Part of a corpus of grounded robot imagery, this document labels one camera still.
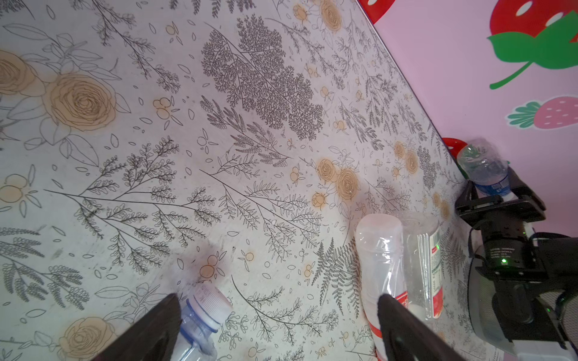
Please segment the white bottle with red cap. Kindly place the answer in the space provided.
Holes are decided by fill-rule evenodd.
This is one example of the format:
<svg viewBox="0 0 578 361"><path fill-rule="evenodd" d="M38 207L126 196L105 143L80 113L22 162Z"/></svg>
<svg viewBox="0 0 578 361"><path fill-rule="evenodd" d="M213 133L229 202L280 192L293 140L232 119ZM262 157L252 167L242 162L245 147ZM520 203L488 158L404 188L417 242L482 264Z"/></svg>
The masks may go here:
<svg viewBox="0 0 578 361"><path fill-rule="evenodd" d="M388 214L368 214L356 229L355 244L361 271L361 300L376 355L386 359L378 318L378 301L388 294L404 307L408 292L403 273L403 224Z"/></svg>

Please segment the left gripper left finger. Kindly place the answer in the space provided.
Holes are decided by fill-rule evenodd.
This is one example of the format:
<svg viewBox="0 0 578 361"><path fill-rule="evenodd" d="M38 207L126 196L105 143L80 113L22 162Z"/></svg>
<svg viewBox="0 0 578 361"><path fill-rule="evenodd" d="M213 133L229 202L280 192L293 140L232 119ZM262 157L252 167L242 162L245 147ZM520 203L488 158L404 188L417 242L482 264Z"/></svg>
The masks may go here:
<svg viewBox="0 0 578 361"><path fill-rule="evenodd" d="M171 293L93 360L171 360L181 323L179 298Z"/></svg>

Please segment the clear bottle blue label white cap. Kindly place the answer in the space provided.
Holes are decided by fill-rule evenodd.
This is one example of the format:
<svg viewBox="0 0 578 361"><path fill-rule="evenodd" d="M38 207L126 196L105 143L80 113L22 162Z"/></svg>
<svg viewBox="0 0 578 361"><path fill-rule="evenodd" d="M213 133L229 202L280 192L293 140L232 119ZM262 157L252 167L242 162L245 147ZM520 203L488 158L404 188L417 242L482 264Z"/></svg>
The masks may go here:
<svg viewBox="0 0 578 361"><path fill-rule="evenodd" d="M457 155L457 162L477 188L479 197L509 197L512 193L509 164L493 144L484 138L468 143Z"/></svg>

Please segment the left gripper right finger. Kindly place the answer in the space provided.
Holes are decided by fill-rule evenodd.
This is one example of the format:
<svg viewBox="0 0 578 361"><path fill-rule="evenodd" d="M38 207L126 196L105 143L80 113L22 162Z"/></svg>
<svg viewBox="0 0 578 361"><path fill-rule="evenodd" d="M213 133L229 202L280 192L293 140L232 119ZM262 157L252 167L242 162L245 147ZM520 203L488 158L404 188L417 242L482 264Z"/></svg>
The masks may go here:
<svg viewBox="0 0 578 361"><path fill-rule="evenodd" d="M464 360L391 295L379 297L377 317L387 360Z"/></svg>

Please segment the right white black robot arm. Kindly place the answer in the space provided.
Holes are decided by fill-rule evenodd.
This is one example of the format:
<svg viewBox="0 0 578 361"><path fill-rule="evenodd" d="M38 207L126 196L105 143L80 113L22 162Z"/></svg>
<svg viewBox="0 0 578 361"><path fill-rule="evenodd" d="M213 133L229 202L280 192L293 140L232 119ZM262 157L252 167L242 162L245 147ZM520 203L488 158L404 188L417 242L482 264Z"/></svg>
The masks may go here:
<svg viewBox="0 0 578 361"><path fill-rule="evenodd" d="M577 299L577 240L536 233L546 206L518 175L508 172L514 199L483 196L472 181L455 202L456 214L481 233L468 246L468 309L481 340L519 360L575 360L564 329Z"/></svg>

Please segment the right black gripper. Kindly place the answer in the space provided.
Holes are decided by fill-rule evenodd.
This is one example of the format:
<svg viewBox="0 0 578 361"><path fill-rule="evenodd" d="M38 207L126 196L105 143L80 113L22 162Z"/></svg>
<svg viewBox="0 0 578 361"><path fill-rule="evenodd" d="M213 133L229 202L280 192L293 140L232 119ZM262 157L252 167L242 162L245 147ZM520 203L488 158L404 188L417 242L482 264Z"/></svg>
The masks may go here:
<svg viewBox="0 0 578 361"><path fill-rule="evenodd" d="M470 180L455 202L455 212L481 232L480 275L490 280L544 280L546 270L525 225L545 220L546 206L512 168L508 176L515 199L481 196Z"/></svg>

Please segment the clear bottle purple red label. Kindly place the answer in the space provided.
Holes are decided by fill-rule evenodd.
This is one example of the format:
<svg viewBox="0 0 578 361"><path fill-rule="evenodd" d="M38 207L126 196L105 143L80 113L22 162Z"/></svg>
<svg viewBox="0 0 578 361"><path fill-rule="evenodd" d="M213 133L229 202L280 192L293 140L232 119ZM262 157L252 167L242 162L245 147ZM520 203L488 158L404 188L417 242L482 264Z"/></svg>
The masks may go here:
<svg viewBox="0 0 578 361"><path fill-rule="evenodd" d="M233 312L230 301L212 284L197 284L182 305L182 323L171 360L216 360L212 336Z"/></svg>

